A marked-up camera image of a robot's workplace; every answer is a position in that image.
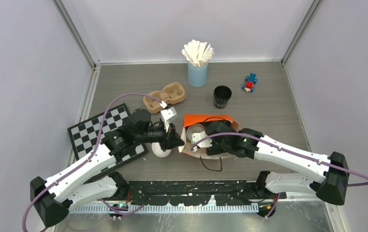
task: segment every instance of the checkerboard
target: checkerboard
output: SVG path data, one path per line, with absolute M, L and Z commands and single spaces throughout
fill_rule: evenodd
M 94 145 L 97 142 L 97 135 L 99 133 L 100 122 L 103 118 L 103 114 L 104 112 L 68 128 L 74 156 L 77 160 L 93 150 Z M 123 118 L 129 115 L 130 112 L 128 111 L 125 103 L 110 109 L 103 124 L 103 132 L 100 136 L 100 140 L 104 138 L 106 133 L 120 127 L 123 124 Z M 120 166 L 122 165 L 122 162 L 129 159 L 133 160 L 133 158 L 142 156 L 147 152 L 148 150 L 144 144 L 137 145 L 135 152 L 123 157 L 122 160 L 117 160 L 116 166 Z

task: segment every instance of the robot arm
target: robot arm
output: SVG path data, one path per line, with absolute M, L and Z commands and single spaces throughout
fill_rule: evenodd
M 119 173 L 113 173 L 100 180 L 86 183 L 101 170 L 119 160 L 124 160 L 140 143 L 159 143 L 161 149 L 167 150 L 184 145 L 184 141 L 175 131 L 171 123 L 177 117 L 174 108 L 161 111 L 162 119 L 153 124 L 151 114 L 147 110 L 137 109 L 129 117 L 123 119 L 123 125 L 105 135 L 94 156 L 90 154 L 77 162 L 43 180 L 36 177 L 30 182 L 30 198 L 33 200 L 47 186 L 56 183 L 61 176 L 74 170 L 75 167 L 88 162 L 63 181 L 56 183 L 35 203 L 35 209 L 46 227 L 62 221 L 69 210 L 97 199 L 118 196 L 127 192 L 127 182 Z
M 236 131 L 222 121 L 212 122 L 206 128 L 207 135 L 221 132 Z M 223 152 L 228 152 L 237 157 L 266 160 L 298 172 L 291 174 L 278 174 L 269 171 L 261 172 L 257 179 L 257 186 L 261 188 L 257 189 L 258 193 L 279 193 L 286 191 L 310 193 L 331 204 L 344 204 L 349 174 L 321 165 L 323 161 L 347 169 L 348 166 L 343 154 L 333 152 L 332 155 L 328 156 L 307 152 L 282 144 L 252 129 L 242 129 L 239 133 L 246 133 L 258 137 L 262 141 L 259 142 L 250 138 L 232 135 L 216 136 L 212 138 L 214 141 L 212 149 L 216 151 L 217 147 L 219 147 Z M 314 163 L 310 160 L 284 152 L 281 148 L 315 158 L 319 161 L 318 163 Z

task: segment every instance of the blue cup with white sticks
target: blue cup with white sticks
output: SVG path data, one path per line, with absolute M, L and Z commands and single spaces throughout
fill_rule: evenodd
M 207 82 L 207 67 L 208 63 L 202 67 L 193 66 L 190 62 L 188 64 L 188 83 L 195 87 L 203 86 Z
M 203 86 L 207 82 L 208 61 L 214 54 L 211 44 L 207 46 L 207 42 L 192 40 L 184 44 L 181 52 L 187 59 L 188 83 L 195 87 Z

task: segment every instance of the black cup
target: black cup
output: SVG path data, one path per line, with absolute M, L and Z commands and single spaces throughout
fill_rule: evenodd
M 218 86 L 214 89 L 214 106 L 223 109 L 231 98 L 232 91 L 226 86 Z

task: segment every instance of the gray table surface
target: gray table surface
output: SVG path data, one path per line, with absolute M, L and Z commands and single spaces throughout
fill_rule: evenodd
M 253 93 L 241 89 L 245 77 L 255 73 L 258 82 Z M 185 89 L 186 99 L 174 107 L 179 117 L 173 122 L 181 134 L 184 114 L 227 114 L 237 120 L 242 128 L 260 131 L 282 143 L 307 150 L 307 144 L 280 62 L 210 63 L 207 83 L 193 87 L 187 82 L 187 64 L 138 64 L 103 65 L 100 71 L 90 115 L 104 111 L 115 97 L 131 92 L 149 93 L 172 82 L 179 82 Z M 226 85 L 232 97 L 224 109 L 213 105 L 212 92 L 216 86 Z M 145 108 L 142 97 L 126 97 L 125 102 L 133 112 Z M 157 121 L 160 114 L 153 114 Z M 206 170 L 200 160 L 172 150 L 166 158 L 151 152 L 130 162 L 118 171 L 127 180 L 214 180 L 256 179 L 260 171 L 288 173 L 291 170 L 274 163 L 230 158 L 223 159 L 223 171 Z M 218 160 L 206 160 L 211 169 L 219 168 Z

